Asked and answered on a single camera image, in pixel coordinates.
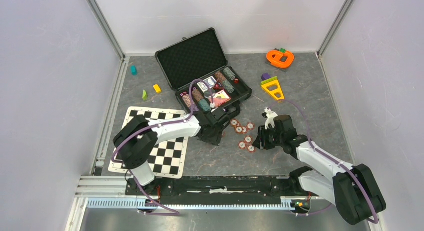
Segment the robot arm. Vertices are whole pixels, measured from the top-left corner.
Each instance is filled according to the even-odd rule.
[[[198,137],[201,141],[218,145],[231,117],[232,114],[226,113],[222,108],[169,120],[147,120],[143,115],[137,115],[113,139],[115,147],[120,146],[135,132],[149,126],[153,128],[142,132],[138,138],[131,139],[121,148],[117,158],[122,159],[141,186],[146,186],[155,180],[148,158],[156,145],[181,137]]]
[[[375,211],[379,213],[386,209],[386,202],[370,168],[364,164],[353,166],[343,162],[313,141],[309,142],[305,135],[298,135],[289,115],[275,117],[275,113],[266,108],[263,116],[267,118],[266,126],[258,128],[258,137],[253,146],[265,150],[280,146],[286,154],[313,168],[305,166],[290,173],[296,190],[312,192],[326,199],[337,207],[340,215],[351,225],[366,220],[372,216],[371,209],[352,177],[340,167],[343,164],[364,187]]]

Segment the yellow triangle toy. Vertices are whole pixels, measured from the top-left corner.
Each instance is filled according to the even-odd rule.
[[[283,90],[281,89],[278,77],[272,77],[267,80],[264,80],[260,83],[260,86],[267,94],[269,94],[275,100],[284,99]]]

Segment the black case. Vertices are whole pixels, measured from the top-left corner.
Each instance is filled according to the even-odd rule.
[[[235,92],[227,92],[231,100],[220,107],[226,110],[235,108],[230,115],[231,118],[234,118],[240,113],[240,103],[252,96],[252,89],[231,66],[228,66],[228,60],[214,28],[209,28],[189,38],[183,38],[182,41],[156,52],[155,57],[169,86],[176,92],[175,96],[178,102],[187,113],[190,112],[190,108],[184,103],[180,94],[184,91],[189,92],[190,83],[193,80],[205,80],[226,67],[232,70],[239,81],[234,83],[222,72],[235,88]]]

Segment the open suitcase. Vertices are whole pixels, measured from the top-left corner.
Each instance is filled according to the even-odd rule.
[[[240,103],[252,95],[252,89],[228,65],[214,28],[162,49],[155,54],[169,86],[186,112],[190,112],[190,83],[204,80],[212,89],[208,92],[203,83],[193,87],[195,111],[210,112],[211,95],[215,107],[227,111],[231,119],[240,114]]]

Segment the case lid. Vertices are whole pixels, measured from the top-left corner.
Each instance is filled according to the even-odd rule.
[[[214,28],[162,49],[155,57],[175,91],[228,64]]]

